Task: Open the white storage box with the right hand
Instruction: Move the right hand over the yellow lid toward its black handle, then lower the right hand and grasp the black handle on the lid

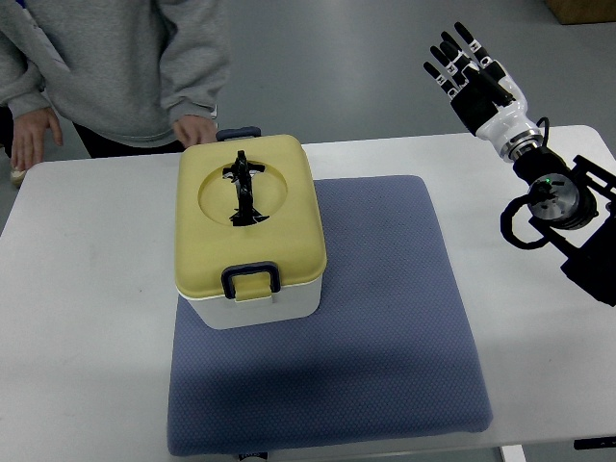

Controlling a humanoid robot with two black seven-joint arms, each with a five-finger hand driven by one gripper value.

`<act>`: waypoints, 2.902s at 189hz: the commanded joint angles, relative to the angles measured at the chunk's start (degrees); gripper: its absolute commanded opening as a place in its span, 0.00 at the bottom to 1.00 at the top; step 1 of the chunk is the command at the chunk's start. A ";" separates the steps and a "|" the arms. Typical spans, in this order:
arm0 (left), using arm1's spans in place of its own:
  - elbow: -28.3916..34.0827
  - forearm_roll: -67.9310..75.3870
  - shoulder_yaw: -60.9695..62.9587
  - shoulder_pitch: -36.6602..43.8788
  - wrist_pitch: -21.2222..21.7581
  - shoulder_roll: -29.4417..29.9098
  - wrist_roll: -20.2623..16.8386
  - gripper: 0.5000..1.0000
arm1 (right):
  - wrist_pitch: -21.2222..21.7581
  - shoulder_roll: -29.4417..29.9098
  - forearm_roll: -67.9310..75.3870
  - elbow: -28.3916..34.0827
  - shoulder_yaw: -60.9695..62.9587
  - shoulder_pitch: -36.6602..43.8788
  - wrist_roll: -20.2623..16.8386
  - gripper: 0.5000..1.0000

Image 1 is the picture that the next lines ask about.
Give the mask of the person's right hand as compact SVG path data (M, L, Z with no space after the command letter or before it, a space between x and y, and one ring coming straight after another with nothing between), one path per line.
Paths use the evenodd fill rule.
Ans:
M47 132L57 146L64 145L59 119L51 107L28 112L13 121L11 163L14 169L26 171L43 161Z

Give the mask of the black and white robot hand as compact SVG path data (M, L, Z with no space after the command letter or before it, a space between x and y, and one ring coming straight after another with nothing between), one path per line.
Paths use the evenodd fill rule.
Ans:
M455 35L444 31L430 47L436 62L423 68L466 129L513 163L547 136L528 118L526 97L505 67L463 23L455 22L454 29Z

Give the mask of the person's left hand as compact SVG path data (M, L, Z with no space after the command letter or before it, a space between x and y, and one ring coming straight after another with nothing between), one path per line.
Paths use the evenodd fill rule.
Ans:
M185 148L217 141L218 128L207 117L182 115L172 123L174 134Z

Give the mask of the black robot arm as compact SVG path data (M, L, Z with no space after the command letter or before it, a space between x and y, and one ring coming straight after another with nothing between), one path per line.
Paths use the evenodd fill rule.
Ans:
M522 250L552 244L565 257L561 271L586 293L609 306L615 305L615 175L577 155L575 166L565 162L546 146L529 150L513 164L516 175L528 184L527 193L509 202L500 215L504 239ZM597 195L607 200L608 216L580 247L570 244L563 231L588 225L599 215ZM541 238L520 240L513 230L513 218L527 207L528 223Z

